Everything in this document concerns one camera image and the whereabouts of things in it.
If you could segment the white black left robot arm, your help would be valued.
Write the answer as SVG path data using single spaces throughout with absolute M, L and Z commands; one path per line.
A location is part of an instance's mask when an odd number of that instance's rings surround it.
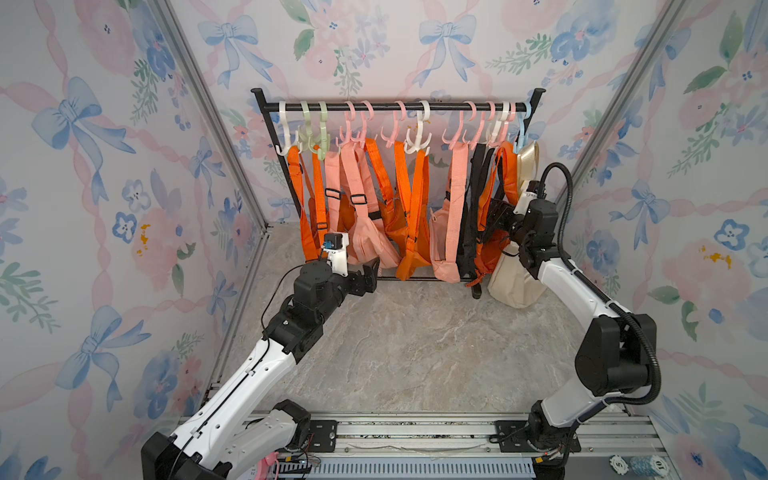
M 320 340 L 347 296 L 375 291 L 379 264 L 374 259 L 347 274 L 328 260 L 303 265 L 292 295 L 236 372 L 172 434 L 155 433 L 145 442 L 143 478 L 237 479 L 274 452 L 301 450 L 311 415 L 297 403 L 284 400 L 259 421 L 246 419 Z

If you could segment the black crossbody bag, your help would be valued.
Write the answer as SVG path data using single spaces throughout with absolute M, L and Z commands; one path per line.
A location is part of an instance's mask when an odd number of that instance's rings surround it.
M 478 278 L 475 265 L 478 235 L 479 199 L 485 188 L 485 181 L 490 167 L 491 153 L 487 145 L 480 143 L 474 150 L 470 160 L 468 184 L 462 211 L 460 243 L 458 247 L 457 265 L 461 279 L 467 279 L 468 285 Z

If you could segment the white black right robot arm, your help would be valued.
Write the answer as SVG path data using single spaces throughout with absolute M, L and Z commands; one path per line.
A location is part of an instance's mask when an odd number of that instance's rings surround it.
M 538 180 L 514 204 L 492 199 L 487 235 L 498 231 L 518 247 L 519 264 L 553 292 L 582 323 L 585 334 L 574 376 L 556 393 L 535 402 L 524 426 L 492 437 L 499 446 L 524 444 L 540 453 L 538 465 L 561 468 L 577 429 L 614 404 L 644 406 L 661 393 L 657 325 L 612 299 L 579 269 L 563 239 L 570 208 L 557 208 Z

